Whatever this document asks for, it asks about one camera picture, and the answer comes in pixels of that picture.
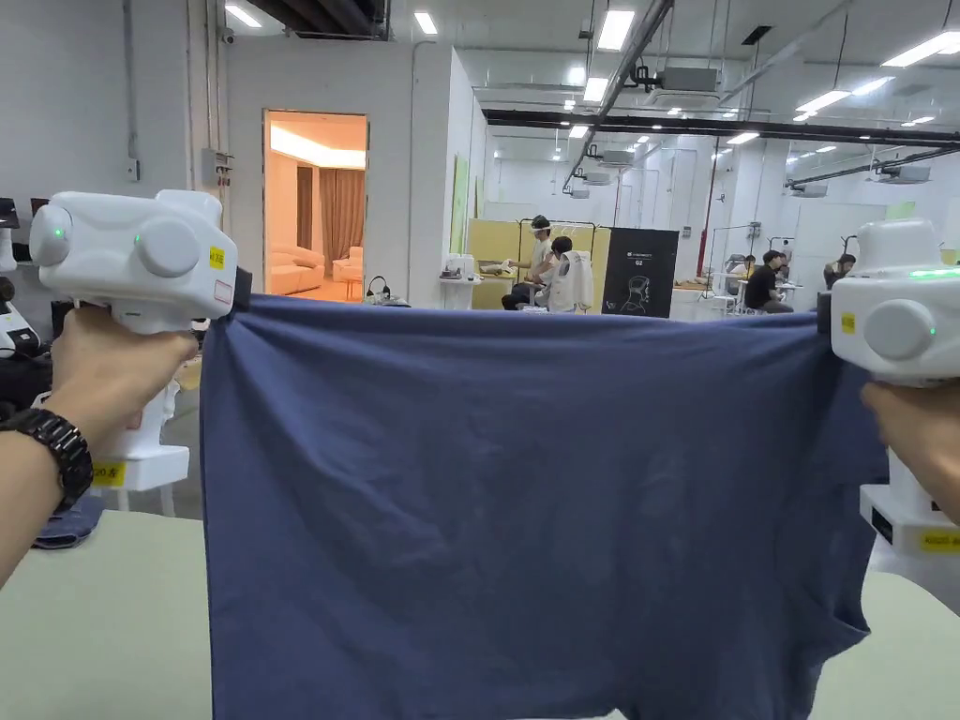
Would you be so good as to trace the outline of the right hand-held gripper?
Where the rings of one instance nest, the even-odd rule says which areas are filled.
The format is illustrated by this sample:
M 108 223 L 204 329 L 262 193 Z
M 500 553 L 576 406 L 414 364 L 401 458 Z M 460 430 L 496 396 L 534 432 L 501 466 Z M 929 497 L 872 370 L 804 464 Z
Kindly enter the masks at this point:
M 818 306 L 833 353 L 875 381 L 931 387 L 959 377 L 959 269 L 933 226 L 882 219 L 857 232 L 858 261 Z M 893 450 L 887 484 L 861 488 L 861 514 L 895 552 L 955 556 L 959 530 Z

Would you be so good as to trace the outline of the person's right hand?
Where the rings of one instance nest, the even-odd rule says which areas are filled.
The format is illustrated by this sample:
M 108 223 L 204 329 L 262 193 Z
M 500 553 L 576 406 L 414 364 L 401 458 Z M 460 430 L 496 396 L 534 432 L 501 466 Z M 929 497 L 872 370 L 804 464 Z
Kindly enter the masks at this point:
M 959 523 L 959 383 L 926 388 L 870 382 L 864 404 L 881 438 L 939 511 Z

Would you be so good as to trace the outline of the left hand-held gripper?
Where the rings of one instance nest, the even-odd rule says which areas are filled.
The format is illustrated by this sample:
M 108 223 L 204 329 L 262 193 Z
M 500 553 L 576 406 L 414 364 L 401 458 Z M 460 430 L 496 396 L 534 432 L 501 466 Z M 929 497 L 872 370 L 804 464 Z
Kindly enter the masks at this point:
M 187 333 L 197 320 L 229 314 L 248 292 L 221 213 L 219 201 L 198 191 L 166 189 L 152 199 L 62 192 L 37 212 L 30 252 L 40 282 L 74 303 L 106 308 L 138 335 Z M 101 454 L 54 409 L 32 412 L 28 431 L 48 445 L 66 492 L 107 480 L 124 490 L 167 486 L 188 474 L 188 449 L 161 440 L 178 391 L 168 382 Z

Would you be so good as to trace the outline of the person's left hand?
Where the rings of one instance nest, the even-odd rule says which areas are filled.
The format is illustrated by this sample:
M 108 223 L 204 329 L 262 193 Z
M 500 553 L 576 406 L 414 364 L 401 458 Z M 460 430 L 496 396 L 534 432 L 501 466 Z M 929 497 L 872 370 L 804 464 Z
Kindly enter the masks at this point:
M 197 351 L 189 332 L 138 335 L 105 308 L 75 308 L 52 345 L 44 407 L 81 432 L 92 456 L 102 454 Z

